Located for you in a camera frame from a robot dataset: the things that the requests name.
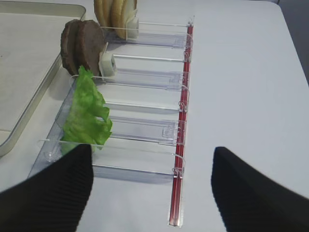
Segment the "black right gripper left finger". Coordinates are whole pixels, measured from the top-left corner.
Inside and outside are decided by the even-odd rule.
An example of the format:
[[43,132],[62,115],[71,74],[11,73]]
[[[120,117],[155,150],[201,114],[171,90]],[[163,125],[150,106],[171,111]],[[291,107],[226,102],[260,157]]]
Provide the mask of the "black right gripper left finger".
[[88,202],[94,173],[90,145],[0,194],[2,232],[74,232]]

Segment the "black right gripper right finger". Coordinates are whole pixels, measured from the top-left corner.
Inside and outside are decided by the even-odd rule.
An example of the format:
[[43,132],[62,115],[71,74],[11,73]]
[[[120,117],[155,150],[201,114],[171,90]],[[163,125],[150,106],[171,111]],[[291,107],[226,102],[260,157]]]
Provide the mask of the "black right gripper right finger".
[[278,184],[226,147],[213,154],[211,188],[228,232],[307,232],[309,200]]

